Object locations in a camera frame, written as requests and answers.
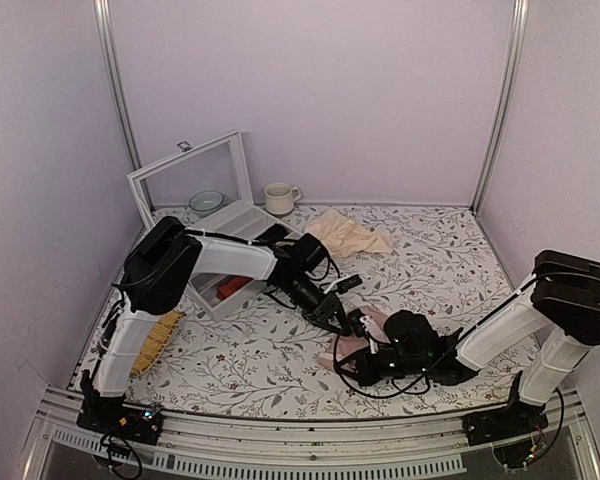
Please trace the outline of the pink and white underwear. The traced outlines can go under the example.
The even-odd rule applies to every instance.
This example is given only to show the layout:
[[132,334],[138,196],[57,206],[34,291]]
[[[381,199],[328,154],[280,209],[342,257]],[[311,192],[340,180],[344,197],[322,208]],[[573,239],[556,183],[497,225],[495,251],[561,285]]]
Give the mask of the pink and white underwear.
[[371,353],[377,353],[381,345],[389,344],[384,333],[384,325],[389,318],[386,313],[370,306],[361,306],[351,311],[348,317],[353,321],[354,331],[341,336],[338,346],[335,346],[335,340],[332,339],[327,349],[316,357],[317,364],[331,372],[334,372],[333,353],[336,353],[337,360],[343,360],[365,348],[369,348]]

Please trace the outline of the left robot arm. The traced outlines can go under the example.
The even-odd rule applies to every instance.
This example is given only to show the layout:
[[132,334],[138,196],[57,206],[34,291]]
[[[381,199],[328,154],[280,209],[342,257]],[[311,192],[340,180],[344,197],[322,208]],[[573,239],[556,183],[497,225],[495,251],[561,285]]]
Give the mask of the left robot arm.
[[325,291],[311,273],[329,253],[316,237],[298,238],[281,224],[253,239],[186,228],[161,219],[124,262],[115,284],[120,297],[109,310],[95,367],[82,373],[80,389],[91,419],[108,434],[128,426],[121,401],[127,379],[149,332],[180,303],[192,276],[218,274],[262,281],[283,292],[310,324],[341,333],[347,320],[336,289]]

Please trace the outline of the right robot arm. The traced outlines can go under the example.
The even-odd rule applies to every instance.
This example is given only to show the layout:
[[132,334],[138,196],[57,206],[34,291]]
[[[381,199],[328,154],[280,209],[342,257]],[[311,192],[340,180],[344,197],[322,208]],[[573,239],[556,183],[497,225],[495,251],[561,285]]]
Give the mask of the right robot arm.
[[357,354],[354,378],[372,386],[385,378],[423,375],[443,386],[474,378],[502,352],[538,330],[551,333],[539,355],[512,386],[513,400],[497,427],[517,436],[532,424],[535,407],[596,346],[600,346],[600,262],[544,250],[523,284],[468,330],[441,336],[425,316],[401,310],[383,324],[384,341]]

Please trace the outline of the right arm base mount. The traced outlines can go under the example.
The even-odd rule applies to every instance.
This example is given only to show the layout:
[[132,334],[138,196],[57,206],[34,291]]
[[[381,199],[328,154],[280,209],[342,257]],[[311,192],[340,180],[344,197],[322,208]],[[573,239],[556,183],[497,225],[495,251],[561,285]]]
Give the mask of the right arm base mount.
[[482,445],[544,430],[548,426],[545,404],[523,402],[517,392],[505,406],[462,417],[462,429],[470,446]]

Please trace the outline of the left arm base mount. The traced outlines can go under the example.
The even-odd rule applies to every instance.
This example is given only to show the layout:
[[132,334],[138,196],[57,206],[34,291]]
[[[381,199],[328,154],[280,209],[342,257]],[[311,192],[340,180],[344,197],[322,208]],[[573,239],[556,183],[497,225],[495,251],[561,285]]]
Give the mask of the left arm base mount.
[[124,440],[156,445],[164,416],[158,407],[129,407],[124,396],[102,397],[91,385],[82,388],[83,401],[76,424],[100,434],[116,434]]

